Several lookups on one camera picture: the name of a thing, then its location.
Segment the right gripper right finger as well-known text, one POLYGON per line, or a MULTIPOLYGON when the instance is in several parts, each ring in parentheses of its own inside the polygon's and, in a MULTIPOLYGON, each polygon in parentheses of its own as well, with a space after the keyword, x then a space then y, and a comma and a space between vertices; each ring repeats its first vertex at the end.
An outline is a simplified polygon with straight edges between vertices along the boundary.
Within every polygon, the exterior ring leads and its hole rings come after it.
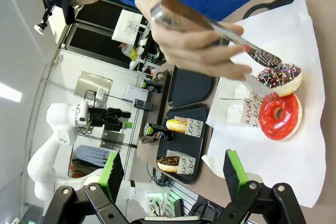
POLYGON ((272 188, 248 179, 236 151, 226 150, 223 172, 231 198, 215 223, 245 223, 251 214, 266 223, 306 223, 292 187, 277 183, 272 188))

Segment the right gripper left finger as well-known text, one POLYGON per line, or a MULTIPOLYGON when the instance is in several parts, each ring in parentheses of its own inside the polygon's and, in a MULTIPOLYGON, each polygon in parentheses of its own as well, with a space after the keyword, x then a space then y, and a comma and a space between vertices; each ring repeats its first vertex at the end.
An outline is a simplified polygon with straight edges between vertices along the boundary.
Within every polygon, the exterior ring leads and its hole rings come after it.
POLYGON ((115 205, 123 177, 120 154, 110 154, 97 182, 79 190, 59 187, 41 222, 82 223, 86 216, 95 215, 100 223, 128 223, 115 205))

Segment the person's left hand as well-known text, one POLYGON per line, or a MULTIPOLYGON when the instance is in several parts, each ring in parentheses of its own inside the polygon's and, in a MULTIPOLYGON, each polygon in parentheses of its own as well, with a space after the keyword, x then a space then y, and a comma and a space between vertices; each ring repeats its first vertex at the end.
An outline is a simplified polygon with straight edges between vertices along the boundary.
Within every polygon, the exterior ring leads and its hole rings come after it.
POLYGON ((250 66, 235 64, 230 60, 244 52, 245 47, 218 45, 219 35, 214 31, 182 32, 152 22, 151 32, 167 62, 180 69, 239 81, 252 72, 250 66))

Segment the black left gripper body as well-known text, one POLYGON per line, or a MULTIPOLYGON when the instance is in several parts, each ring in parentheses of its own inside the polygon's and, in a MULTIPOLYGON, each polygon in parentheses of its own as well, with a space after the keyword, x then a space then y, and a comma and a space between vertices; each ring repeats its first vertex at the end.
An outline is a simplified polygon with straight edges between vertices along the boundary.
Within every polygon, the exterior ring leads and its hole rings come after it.
POLYGON ((112 130, 112 124, 110 122, 110 109, 89 108, 89 125, 92 127, 103 127, 106 130, 112 130))

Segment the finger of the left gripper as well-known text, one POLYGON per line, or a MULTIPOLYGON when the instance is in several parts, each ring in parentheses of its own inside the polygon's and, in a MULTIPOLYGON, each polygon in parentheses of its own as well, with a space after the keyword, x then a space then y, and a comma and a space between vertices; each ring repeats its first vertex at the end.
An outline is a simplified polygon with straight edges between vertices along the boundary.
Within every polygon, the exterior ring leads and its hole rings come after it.
POLYGON ((116 131, 120 132, 124 129, 131 129, 133 126, 132 122, 121 122, 121 121, 115 121, 110 123, 104 124, 104 129, 106 131, 116 131))
POLYGON ((118 118, 125 118, 129 119, 131 117, 130 112, 122 111, 121 109, 116 108, 108 108, 108 118, 110 119, 118 119, 118 118))

